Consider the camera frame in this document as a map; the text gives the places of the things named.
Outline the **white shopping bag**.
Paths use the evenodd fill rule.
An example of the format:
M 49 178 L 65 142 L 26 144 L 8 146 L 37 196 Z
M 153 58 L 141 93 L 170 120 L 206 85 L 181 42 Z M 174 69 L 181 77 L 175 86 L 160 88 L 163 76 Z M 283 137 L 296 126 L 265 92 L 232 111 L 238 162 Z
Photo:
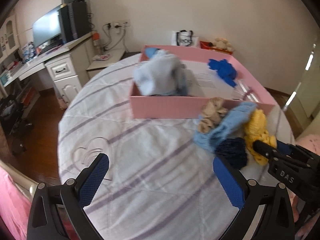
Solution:
M 171 45 L 180 47 L 200 48 L 199 37 L 194 35 L 192 30 L 173 31 L 171 35 Z

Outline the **pink bedding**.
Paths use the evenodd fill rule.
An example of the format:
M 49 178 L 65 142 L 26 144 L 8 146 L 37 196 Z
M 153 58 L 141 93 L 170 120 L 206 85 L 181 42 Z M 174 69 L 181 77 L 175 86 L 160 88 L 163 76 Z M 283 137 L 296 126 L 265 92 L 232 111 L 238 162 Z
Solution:
M 15 239 L 27 239 L 31 203 L 1 168 L 1 219 Z

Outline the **white desk with drawers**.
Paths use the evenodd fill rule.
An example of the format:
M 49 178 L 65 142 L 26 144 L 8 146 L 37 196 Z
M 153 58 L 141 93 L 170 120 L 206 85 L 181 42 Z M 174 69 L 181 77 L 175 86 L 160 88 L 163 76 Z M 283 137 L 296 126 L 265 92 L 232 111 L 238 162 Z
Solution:
M 1 89 L 16 79 L 22 81 L 45 69 L 61 99 L 69 105 L 89 81 L 87 68 L 92 63 L 93 54 L 92 34 L 87 33 L 56 50 L 36 57 L 30 63 L 22 64 L 6 83 L 1 84 Z

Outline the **cream plush toy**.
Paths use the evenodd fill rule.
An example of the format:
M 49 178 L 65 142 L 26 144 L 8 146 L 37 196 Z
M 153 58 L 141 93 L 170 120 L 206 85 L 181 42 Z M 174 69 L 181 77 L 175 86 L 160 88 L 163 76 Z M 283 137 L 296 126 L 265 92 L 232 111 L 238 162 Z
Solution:
M 225 38 L 219 38 L 219 37 L 216 38 L 213 41 L 213 46 L 216 48 L 225 49 L 228 51 L 233 51 L 233 47 L 232 47 L 231 43 Z

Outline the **clear plastic bag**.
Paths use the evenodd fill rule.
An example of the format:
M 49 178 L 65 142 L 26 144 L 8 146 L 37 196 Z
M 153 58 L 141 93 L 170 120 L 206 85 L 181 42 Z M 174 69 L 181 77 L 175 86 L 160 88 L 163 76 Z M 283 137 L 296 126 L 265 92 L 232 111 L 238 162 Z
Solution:
M 232 92 L 232 99 L 256 103 L 260 102 L 259 97 L 254 92 L 254 89 L 249 87 L 243 79 L 237 79 L 235 83 L 236 86 Z

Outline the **black computer monitor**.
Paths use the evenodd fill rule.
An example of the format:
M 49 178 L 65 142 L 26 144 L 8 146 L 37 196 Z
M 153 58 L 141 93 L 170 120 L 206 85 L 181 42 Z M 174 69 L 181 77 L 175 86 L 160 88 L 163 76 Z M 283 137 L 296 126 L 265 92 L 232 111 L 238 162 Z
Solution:
M 59 10 L 60 6 L 55 7 L 33 23 L 33 44 L 35 47 L 61 34 Z

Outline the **royal blue knitted scrunchie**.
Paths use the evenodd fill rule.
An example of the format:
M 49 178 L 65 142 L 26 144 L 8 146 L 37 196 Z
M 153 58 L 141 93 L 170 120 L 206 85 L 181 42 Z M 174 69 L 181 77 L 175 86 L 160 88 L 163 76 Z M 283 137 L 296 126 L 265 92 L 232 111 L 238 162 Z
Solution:
M 236 86 L 235 79 L 237 77 L 237 71 L 226 59 L 217 61 L 215 59 L 209 59 L 208 67 L 211 70 L 215 70 L 219 78 L 231 87 Z

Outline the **yellow knitted scrunchie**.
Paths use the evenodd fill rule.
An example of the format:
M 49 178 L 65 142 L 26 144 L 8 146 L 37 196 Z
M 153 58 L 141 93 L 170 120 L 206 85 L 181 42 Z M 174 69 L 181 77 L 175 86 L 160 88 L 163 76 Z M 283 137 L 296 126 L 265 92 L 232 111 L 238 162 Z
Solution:
M 266 126 L 267 119 L 262 109 L 255 109 L 249 122 L 244 125 L 246 147 L 254 160 L 261 166 L 265 166 L 268 163 L 268 159 L 253 150 L 253 142 L 260 140 L 274 148 L 277 147 L 276 137 L 269 135 Z

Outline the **orange capped bottle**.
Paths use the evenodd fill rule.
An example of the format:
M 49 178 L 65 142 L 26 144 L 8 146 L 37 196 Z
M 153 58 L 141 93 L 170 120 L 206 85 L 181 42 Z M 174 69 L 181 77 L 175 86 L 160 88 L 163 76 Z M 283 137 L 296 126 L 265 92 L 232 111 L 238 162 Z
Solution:
M 92 41 L 96 50 L 100 53 L 101 52 L 100 35 L 96 31 L 92 32 Z

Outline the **beige scrunchie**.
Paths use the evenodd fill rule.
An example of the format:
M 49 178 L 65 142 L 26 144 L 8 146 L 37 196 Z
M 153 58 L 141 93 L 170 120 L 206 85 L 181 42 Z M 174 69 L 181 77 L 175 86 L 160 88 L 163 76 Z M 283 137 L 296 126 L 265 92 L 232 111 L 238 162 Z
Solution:
M 208 133 L 216 128 L 221 120 L 227 115 L 228 109 L 224 104 L 224 99 L 221 97 L 214 97 L 202 107 L 200 113 L 200 120 L 198 124 L 198 131 L 200 133 Z

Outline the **light blue fleece headband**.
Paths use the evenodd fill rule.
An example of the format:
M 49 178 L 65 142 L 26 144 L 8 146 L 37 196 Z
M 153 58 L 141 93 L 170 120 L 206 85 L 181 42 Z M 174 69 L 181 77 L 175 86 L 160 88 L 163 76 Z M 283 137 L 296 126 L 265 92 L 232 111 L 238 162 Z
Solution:
M 195 132 L 195 144 L 210 153 L 214 153 L 221 142 L 249 122 L 256 108 L 257 104 L 254 102 L 241 102 L 238 106 L 229 110 L 216 128 L 210 130 L 208 133 Z

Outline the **navy knitted scrunchie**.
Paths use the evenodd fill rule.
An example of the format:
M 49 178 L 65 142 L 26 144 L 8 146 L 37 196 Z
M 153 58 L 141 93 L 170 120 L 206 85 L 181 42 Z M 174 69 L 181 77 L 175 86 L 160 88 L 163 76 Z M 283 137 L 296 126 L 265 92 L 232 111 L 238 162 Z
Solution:
M 228 138 L 215 149 L 215 154 L 224 157 L 234 169 L 240 170 L 248 163 L 245 140 L 243 138 Z

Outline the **wall power outlet strip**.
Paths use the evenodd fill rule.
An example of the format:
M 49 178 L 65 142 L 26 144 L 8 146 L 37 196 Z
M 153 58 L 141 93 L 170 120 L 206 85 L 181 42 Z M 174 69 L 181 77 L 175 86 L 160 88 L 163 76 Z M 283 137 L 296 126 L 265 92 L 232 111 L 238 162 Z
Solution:
M 119 21 L 113 21 L 113 22 L 107 22 L 106 24 L 111 29 L 114 28 L 127 28 L 131 26 L 130 20 L 119 20 Z

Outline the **red storage box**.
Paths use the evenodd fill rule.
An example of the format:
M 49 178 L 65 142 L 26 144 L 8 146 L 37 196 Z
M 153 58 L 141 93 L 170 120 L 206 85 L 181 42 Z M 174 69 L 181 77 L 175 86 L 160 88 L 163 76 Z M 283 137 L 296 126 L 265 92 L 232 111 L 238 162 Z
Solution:
M 200 41 L 200 48 L 201 49 L 206 49 L 206 50 L 214 50 L 220 53 L 225 53 L 228 55 L 232 55 L 233 52 L 232 51 L 228 51 L 225 49 L 220 49 L 220 48 L 216 48 L 213 46 L 212 42 L 206 42 L 206 41 Z

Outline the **black computer tower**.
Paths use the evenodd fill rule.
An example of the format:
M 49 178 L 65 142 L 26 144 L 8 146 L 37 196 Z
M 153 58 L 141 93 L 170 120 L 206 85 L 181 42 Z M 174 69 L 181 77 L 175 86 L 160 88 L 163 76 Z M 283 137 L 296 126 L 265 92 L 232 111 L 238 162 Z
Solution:
M 76 40 L 91 31 L 86 2 L 68 3 L 58 13 L 63 43 Z

